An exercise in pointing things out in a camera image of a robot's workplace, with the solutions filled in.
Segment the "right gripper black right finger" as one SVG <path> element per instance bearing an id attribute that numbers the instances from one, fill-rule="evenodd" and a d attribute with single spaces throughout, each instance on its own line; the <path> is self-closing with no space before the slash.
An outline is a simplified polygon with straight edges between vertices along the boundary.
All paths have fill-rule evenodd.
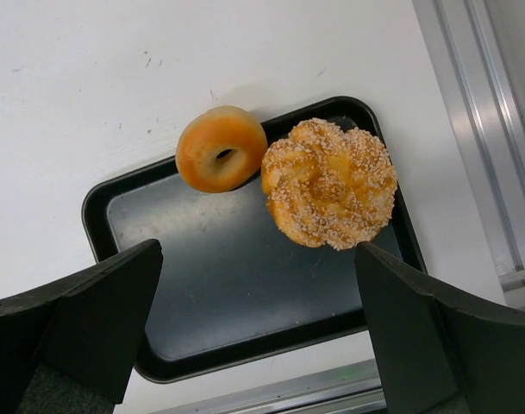
<path id="1" fill-rule="evenodd" d="M 390 413 L 525 413 L 525 311 L 464 292 L 370 242 L 356 276 Z"/>

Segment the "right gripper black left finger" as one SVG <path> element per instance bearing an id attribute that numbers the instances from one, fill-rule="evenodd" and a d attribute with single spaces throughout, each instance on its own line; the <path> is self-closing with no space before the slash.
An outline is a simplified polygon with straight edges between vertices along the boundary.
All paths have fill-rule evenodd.
<path id="1" fill-rule="evenodd" d="M 163 264 L 143 241 L 0 299 L 0 413 L 111 413 L 123 401 Z"/>

